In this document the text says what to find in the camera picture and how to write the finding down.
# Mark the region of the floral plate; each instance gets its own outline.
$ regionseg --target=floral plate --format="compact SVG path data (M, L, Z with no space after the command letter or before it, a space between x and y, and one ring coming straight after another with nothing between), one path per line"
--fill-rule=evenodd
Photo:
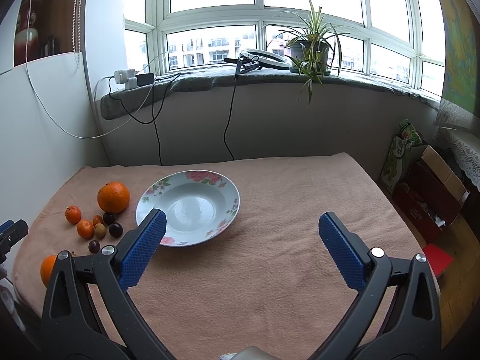
M150 210L166 215L166 233L160 244L191 246L224 231L237 216L240 194L225 176L206 170L174 173L157 181L137 204L137 224Z

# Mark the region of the red object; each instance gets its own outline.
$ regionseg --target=red object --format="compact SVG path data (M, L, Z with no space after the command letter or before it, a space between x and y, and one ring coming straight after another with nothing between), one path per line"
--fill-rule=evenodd
M453 261L453 258L450 257L449 254L434 244L429 244L422 250L425 256L427 256L427 260L436 278L438 278Z
M421 236L427 243L440 234L441 228L428 216L428 214L418 205L418 203L405 191L400 184L395 187L392 194L392 200L402 210L402 212L410 219Z
M412 164L406 183L425 199L447 226L452 224L462 205L423 161Z

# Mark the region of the blue gripper pad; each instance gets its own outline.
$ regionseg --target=blue gripper pad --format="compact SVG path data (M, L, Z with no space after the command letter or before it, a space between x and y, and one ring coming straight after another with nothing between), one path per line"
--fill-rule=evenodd
M143 275L153 254L157 251L165 231L167 218L163 211L159 211L145 230L138 237L121 262L120 277L118 283L123 291L129 287L135 287Z
M366 277L362 260L328 213L320 217L318 232L346 285L353 290L363 290Z

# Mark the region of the potted plant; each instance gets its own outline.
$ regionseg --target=potted plant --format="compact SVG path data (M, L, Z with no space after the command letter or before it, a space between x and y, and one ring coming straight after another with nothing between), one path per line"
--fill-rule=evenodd
M301 20L300 28L281 26L278 24L272 25L276 27L288 28L288 30L280 31L277 36L284 33L293 35L293 38L288 40L285 45L285 48L290 48L292 54L291 56L287 55L287 57L290 58L293 63L290 71L293 73L298 73L299 75L304 74L308 77L308 80L305 82L300 90L300 93L298 94L298 99L300 99L300 94L302 93L303 88L307 87L308 104L310 105L313 83L322 84L323 77L330 75L330 69L337 52L337 45L338 58L340 61L338 64L337 75L340 74L342 46L338 36L345 35L348 32L338 33L336 28L340 26L334 26L332 23L323 21L322 7L319 7L318 11L315 11L311 0L308 0L308 2L310 3L310 12L307 19L304 19L295 12L282 12L291 13L298 16ZM332 37L335 38L333 47L330 45L330 43L328 43L328 39ZM334 53L330 66L328 66L329 49Z

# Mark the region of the orange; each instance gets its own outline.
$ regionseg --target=orange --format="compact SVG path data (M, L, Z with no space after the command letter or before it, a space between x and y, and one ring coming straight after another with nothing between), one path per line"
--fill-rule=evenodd
M52 269L56 259L57 259L56 254L52 254L51 256L45 257L45 259L43 259L42 261L42 265L40 266L40 277L45 287L49 285L50 275L52 274Z
M80 237L90 239L93 237L94 227L91 222L82 219L77 225L77 232Z
M100 215L95 215L92 219L92 225L95 227L98 223L103 224L103 219Z
M80 222L80 219L82 218L82 213L77 206L69 206L65 210L65 218L72 225L76 225Z
M112 214L118 214L126 209L130 202L128 188L118 181L105 184L97 194L99 207Z

